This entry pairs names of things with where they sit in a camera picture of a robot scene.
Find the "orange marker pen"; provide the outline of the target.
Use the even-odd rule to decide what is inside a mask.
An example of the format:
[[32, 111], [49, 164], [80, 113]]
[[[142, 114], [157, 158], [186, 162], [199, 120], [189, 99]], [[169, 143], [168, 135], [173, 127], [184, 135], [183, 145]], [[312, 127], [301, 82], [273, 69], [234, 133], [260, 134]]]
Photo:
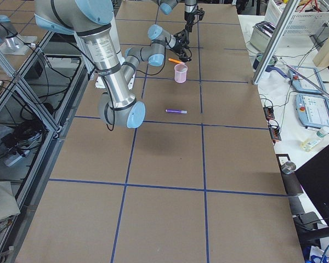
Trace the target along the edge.
[[169, 58], [168, 60], [171, 62], [177, 63], [177, 64], [181, 64], [181, 61], [176, 60], [176, 59]]

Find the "purple marker pen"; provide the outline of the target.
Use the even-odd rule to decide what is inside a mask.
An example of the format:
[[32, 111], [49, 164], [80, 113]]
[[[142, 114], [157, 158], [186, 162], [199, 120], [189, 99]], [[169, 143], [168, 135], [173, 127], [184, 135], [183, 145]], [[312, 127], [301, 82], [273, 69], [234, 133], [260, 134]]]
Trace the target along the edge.
[[187, 114], [187, 110], [165, 109], [167, 113]]

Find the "pink mesh pen holder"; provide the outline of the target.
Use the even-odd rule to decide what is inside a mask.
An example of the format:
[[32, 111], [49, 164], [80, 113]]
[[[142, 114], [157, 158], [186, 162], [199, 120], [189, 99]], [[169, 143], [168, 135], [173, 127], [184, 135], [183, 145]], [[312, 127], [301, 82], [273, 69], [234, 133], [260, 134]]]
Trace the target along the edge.
[[174, 67], [174, 80], [177, 83], [184, 83], [186, 81], [186, 74], [188, 67], [184, 64], [177, 64]]

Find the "silver toaster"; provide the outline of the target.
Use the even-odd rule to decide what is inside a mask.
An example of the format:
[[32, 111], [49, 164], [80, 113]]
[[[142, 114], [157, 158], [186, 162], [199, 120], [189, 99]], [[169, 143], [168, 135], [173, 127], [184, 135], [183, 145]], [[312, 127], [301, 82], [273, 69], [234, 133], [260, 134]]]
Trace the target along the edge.
[[275, 30], [276, 26], [267, 21], [255, 24], [250, 39], [251, 45], [258, 51], [264, 52]]

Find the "upper orange circuit board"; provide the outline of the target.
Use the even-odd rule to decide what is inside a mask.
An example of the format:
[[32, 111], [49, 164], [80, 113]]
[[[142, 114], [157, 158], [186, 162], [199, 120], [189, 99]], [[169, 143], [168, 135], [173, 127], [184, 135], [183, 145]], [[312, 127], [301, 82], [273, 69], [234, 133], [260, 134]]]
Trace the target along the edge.
[[272, 106], [265, 106], [265, 107], [263, 107], [263, 111], [264, 111], [264, 114], [265, 114], [265, 118], [267, 120], [270, 120], [270, 119], [274, 119], [275, 118], [274, 108]]

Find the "orange circuit board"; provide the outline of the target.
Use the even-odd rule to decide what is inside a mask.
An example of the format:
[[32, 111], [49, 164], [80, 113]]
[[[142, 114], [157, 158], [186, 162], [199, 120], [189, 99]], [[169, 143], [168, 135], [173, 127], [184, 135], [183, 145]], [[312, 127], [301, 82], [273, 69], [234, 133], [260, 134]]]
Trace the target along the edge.
[[275, 118], [274, 108], [272, 106], [265, 106], [265, 107], [263, 107], [263, 111], [264, 111], [264, 114], [265, 114], [265, 118], [267, 120], [270, 120], [270, 119], [274, 119]]
[[270, 136], [273, 142], [281, 141], [280, 127], [275, 125], [269, 126]]

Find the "lower orange circuit board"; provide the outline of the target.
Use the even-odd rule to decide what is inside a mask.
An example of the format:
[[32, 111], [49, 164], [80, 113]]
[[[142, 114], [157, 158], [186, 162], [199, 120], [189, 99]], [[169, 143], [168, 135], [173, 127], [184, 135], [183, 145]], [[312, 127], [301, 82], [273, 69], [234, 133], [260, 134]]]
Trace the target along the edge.
[[275, 125], [269, 126], [270, 136], [273, 142], [281, 141], [280, 127]]

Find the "white plastic crate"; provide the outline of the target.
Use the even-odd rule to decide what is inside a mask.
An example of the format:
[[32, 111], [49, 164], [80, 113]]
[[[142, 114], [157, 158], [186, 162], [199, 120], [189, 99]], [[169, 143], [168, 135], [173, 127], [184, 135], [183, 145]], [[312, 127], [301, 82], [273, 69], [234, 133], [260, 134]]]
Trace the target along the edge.
[[[269, 1], [265, 12], [265, 21], [277, 25], [279, 18], [286, 7], [283, 1]], [[329, 4], [326, 1], [317, 1], [317, 5], [312, 4], [312, 8], [305, 7], [303, 12], [299, 12], [303, 6], [296, 9], [291, 16], [285, 35], [314, 35], [327, 22], [329, 22]]]

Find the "upper blue teach pendant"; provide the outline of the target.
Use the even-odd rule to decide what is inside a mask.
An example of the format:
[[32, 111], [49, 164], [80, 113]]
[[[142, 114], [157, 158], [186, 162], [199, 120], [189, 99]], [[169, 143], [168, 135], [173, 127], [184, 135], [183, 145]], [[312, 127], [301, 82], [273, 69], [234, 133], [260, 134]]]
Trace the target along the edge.
[[306, 77], [304, 79], [300, 74], [288, 70], [288, 76], [295, 91], [308, 94], [321, 94], [321, 90], [325, 91], [325, 86], [316, 67], [295, 66], [295, 68], [302, 76]]

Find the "blue teach pendant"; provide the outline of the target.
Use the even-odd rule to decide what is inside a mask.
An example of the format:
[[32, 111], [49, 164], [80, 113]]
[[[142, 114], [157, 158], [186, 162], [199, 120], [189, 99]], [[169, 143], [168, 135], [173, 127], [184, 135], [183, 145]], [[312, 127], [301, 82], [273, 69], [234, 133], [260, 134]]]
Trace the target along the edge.
[[325, 91], [325, 86], [316, 67], [295, 66], [295, 68], [302, 76], [306, 77], [304, 79], [300, 74], [288, 70], [288, 76], [295, 91], [308, 94], [321, 94], [321, 90]]
[[329, 100], [321, 95], [297, 94], [296, 111], [304, 127], [329, 127]]

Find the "lower blue teach pendant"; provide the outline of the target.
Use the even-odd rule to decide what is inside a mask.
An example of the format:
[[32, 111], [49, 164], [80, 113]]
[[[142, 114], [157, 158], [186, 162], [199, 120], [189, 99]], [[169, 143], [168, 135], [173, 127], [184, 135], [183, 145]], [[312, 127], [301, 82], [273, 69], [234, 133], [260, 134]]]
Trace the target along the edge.
[[304, 127], [329, 127], [329, 100], [321, 95], [297, 94], [296, 111]]

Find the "clear plastic bottle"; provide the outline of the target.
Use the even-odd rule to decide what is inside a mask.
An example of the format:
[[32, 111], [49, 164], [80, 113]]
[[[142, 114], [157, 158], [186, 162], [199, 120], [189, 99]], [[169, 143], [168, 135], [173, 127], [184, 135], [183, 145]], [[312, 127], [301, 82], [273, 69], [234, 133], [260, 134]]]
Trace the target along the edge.
[[301, 149], [310, 152], [315, 146], [317, 146], [323, 138], [329, 134], [329, 127], [320, 128], [315, 134], [303, 141], [300, 145]]

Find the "small metal cup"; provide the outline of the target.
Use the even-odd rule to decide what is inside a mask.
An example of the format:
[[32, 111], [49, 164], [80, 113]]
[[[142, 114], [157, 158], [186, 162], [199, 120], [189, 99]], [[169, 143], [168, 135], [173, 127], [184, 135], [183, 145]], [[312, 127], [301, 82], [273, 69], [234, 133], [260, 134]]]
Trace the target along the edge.
[[281, 172], [286, 175], [294, 173], [296, 169], [296, 164], [292, 161], [287, 161], [281, 166]]

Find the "black monitor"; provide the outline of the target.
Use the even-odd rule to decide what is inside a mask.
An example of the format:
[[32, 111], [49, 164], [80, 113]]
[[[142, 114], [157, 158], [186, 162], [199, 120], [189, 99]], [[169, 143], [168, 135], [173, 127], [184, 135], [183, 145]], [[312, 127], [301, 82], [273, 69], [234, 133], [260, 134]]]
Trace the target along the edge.
[[296, 177], [329, 226], [329, 145], [298, 168]]

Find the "aluminium frame post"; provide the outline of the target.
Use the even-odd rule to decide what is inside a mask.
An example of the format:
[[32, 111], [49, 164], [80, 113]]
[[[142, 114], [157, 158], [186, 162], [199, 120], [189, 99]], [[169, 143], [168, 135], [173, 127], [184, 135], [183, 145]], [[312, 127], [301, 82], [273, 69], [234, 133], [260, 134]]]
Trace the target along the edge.
[[269, 62], [273, 57], [277, 49], [277, 46], [279, 45], [279, 42], [286, 31], [286, 28], [289, 24], [291, 17], [295, 13], [298, 3], [299, 1], [297, 0], [292, 0], [287, 2], [280, 16], [280, 19], [276, 25], [276, 30], [274, 31], [273, 36], [270, 39], [266, 50], [264, 51], [263, 54], [261, 54], [261, 56], [256, 56], [255, 61], [258, 64], [252, 78], [252, 84], [257, 85], [259, 81], [262, 79], [262, 75], [265, 72], [266, 68], [268, 67]]

